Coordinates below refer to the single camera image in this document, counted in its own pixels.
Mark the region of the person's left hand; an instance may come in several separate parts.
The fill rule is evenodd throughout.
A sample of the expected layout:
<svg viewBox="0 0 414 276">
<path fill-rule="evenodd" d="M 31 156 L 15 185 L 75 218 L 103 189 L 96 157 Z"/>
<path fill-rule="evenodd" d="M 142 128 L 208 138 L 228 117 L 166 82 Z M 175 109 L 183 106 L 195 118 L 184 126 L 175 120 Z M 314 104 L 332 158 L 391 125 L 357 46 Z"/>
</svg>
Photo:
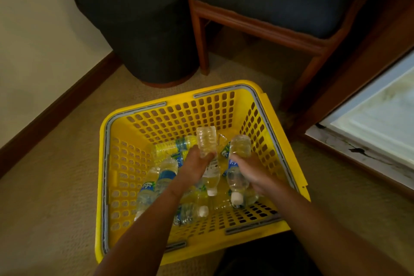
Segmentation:
<svg viewBox="0 0 414 276">
<path fill-rule="evenodd" d="M 194 146 L 188 151 L 187 157 L 178 175 L 174 179 L 180 191 L 184 193 L 191 186 L 197 184 L 202 178 L 209 164 L 196 164 L 194 159 Z"/>
</svg>

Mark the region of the person's right hand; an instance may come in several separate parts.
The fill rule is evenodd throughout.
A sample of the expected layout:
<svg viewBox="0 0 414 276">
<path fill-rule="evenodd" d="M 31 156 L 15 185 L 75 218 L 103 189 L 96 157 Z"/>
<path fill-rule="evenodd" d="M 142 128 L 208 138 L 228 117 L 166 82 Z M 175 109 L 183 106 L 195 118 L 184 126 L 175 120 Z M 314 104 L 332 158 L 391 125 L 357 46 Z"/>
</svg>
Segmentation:
<svg viewBox="0 0 414 276">
<path fill-rule="evenodd" d="M 268 196 L 270 190 L 275 188 L 274 183 L 277 179 L 266 170 L 257 153 L 252 152 L 250 156 L 251 167 L 240 169 L 240 172 L 258 194 Z"/>
</svg>

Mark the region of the clear blue label water bottle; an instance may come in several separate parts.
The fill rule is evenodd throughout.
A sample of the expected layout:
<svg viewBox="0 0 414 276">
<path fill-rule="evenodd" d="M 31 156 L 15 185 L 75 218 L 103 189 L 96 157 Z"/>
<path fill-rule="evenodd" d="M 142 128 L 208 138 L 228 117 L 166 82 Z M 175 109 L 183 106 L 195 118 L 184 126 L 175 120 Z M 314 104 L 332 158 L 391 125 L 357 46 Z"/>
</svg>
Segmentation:
<svg viewBox="0 0 414 276">
<path fill-rule="evenodd" d="M 221 171 L 217 154 L 217 136 L 215 126 L 198 127 L 197 130 L 198 147 L 200 157 L 204 158 L 209 153 L 214 153 L 214 158 L 206 167 L 204 174 L 199 181 L 198 187 L 206 189 L 208 196 L 217 196 L 218 184 L 220 182 Z"/>
<path fill-rule="evenodd" d="M 246 190 L 250 186 L 249 180 L 241 171 L 242 162 L 236 161 L 234 156 L 239 159 L 246 159 L 251 155 L 251 141 L 246 135 L 237 135 L 230 142 L 229 165 L 226 171 L 226 179 L 230 189 L 231 204 L 235 208 L 244 205 Z"/>
</svg>

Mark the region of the person's left forearm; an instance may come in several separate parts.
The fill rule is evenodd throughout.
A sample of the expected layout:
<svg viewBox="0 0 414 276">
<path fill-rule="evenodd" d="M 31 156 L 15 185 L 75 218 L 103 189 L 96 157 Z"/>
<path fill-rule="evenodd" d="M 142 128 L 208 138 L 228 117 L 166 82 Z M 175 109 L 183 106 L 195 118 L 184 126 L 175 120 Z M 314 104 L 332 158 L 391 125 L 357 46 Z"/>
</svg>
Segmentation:
<svg viewBox="0 0 414 276">
<path fill-rule="evenodd" d="M 190 186 L 174 179 L 104 256 L 94 276 L 156 276 L 175 213 Z"/>
</svg>

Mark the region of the person's right forearm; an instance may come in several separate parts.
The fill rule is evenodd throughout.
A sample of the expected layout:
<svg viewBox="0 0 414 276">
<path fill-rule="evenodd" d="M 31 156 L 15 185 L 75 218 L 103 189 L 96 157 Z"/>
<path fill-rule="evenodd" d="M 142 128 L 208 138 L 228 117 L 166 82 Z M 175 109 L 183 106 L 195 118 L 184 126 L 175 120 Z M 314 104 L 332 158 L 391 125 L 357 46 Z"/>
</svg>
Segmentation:
<svg viewBox="0 0 414 276">
<path fill-rule="evenodd" d="M 411 276 L 279 180 L 265 180 L 263 190 L 324 276 Z"/>
</svg>

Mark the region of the pile of plastic bottles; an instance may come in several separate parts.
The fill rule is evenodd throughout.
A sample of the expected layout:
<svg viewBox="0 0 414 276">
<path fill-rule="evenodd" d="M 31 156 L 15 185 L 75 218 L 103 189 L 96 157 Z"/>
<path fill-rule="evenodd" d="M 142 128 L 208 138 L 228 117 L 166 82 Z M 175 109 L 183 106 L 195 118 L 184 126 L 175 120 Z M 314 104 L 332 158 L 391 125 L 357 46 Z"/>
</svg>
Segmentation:
<svg viewBox="0 0 414 276">
<path fill-rule="evenodd" d="M 148 204 L 145 208 L 138 208 L 135 221 L 154 203 L 156 198 L 176 178 L 180 169 L 178 169 L 178 162 L 172 157 L 168 157 L 162 161 L 158 179 L 154 184 L 151 204 Z M 209 199 L 211 196 L 207 195 L 206 189 L 199 188 L 198 184 L 199 182 L 184 192 L 183 197 L 180 200 L 179 207 L 175 213 L 172 225 L 185 225 L 198 219 L 208 217 L 210 213 Z"/>
</svg>

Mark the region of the yellow plastic shopping basket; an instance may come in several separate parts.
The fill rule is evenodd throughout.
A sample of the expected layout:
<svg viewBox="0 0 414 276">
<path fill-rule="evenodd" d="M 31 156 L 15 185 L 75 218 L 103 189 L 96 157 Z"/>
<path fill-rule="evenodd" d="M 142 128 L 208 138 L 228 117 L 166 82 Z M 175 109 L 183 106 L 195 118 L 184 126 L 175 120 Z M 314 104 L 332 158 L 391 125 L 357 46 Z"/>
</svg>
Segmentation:
<svg viewBox="0 0 414 276">
<path fill-rule="evenodd" d="M 228 139 L 248 136 L 265 168 L 310 200 L 308 183 L 272 104 L 254 82 L 238 80 L 124 107 L 109 114 L 100 128 L 98 263 L 134 222 L 137 194 L 154 164 L 152 148 L 195 135 L 197 127 L 213 125 Z M 161 265 L 289 229 L 267 198 L 244 210 L 213 211 L 206 219 L 172 227 Z"/>
</svg>

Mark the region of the person's dark trousers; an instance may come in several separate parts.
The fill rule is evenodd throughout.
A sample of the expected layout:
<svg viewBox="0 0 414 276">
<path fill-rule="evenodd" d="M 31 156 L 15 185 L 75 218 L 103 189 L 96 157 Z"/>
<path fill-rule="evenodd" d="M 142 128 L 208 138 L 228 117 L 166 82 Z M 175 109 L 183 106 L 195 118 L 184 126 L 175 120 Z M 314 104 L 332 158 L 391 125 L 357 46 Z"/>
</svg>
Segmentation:
<svg viewBox="0 0 414 276">
<path fill-rule="evenodd" d="M 213 276 L 323 276 L 292 231 L 229 247 Z"/>
</svg>

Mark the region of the white mini fridge door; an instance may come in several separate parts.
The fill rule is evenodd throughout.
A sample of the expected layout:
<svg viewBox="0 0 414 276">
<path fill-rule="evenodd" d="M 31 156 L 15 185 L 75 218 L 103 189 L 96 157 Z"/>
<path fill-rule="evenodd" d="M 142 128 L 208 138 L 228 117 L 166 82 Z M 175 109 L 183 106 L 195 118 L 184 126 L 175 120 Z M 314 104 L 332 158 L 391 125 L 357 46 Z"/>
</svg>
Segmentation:
<svg viewBox="0 0 414 276">
<path fill-rule="evenodd" d="M 414 48 L 305 136 L 414 192 Z"/>
</svg>

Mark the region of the dark round fabric ottoman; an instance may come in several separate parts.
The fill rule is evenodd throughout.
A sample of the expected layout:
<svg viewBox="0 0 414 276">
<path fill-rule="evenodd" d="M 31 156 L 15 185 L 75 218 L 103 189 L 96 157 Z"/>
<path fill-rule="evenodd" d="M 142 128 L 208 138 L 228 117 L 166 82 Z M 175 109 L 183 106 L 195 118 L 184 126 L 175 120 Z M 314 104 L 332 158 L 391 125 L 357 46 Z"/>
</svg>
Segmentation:
<svg viewBox="0 0 414 276">
<path fill-rule="evenodd" d="M 74 0 L 127 70 L 168 88 L 199 69 L 188 0 Z"/>
</svg>

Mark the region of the brown wooden baseboard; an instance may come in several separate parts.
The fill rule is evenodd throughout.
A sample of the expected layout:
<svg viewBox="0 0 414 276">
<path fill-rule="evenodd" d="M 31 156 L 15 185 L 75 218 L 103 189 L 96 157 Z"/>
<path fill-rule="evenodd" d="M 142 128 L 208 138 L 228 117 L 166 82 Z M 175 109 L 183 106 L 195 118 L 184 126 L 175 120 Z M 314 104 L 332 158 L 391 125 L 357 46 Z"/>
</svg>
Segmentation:
<svg viewBox="0 0 414 276">
<path fill-rule="evenodd" d="M 121 59 L 114 52 L 110 52 L 29 125 L 0 148 L 0 179 L 96 91 L 121 65 Z"/>
</svg>

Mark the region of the brown wooden cabinet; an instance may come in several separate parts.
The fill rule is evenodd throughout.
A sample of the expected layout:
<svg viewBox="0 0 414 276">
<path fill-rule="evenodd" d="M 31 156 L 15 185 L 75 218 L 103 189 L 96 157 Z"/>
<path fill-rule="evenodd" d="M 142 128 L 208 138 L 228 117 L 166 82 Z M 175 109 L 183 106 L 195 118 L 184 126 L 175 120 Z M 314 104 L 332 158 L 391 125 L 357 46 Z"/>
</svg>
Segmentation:
<svg viewBox="0 0 414 276">
<path fill-rule="evenodd" d="M 303 135 L 414 49 L 414 0 L 367 0 L 345 40 L 293 104 L 289 140 Z"/>
</svg>

